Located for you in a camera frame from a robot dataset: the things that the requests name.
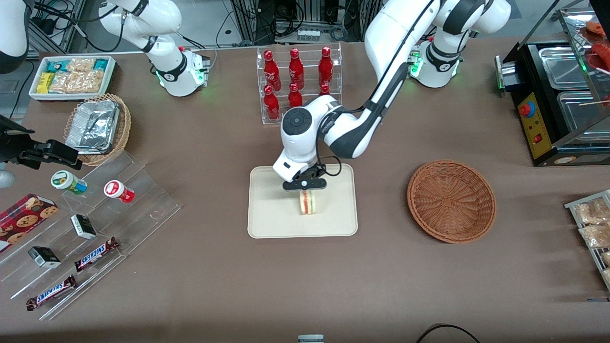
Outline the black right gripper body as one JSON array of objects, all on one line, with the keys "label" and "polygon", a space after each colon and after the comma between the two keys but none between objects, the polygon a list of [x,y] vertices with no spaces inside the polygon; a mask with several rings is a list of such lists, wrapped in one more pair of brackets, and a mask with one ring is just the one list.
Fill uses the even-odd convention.
[{"label": "black right gripper body", "polygon": [[19,154],[23,151],[41,151],[38,141],[31,139],[34,130],[29,130],[21,124],[0,116],[0,158],[1,162],[19,164]]}]

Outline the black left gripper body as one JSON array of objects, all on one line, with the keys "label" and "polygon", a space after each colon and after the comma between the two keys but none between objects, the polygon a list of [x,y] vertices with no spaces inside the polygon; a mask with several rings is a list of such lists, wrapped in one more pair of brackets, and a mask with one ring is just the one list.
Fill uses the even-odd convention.
[{"label": "black left gripper body", "polygon": [[326,174],[326,165],[314,164],[303,173],[298,174],[292,182],[283,182],[284,191],[320,190],[327,187],[327,181],[322,178]]}]

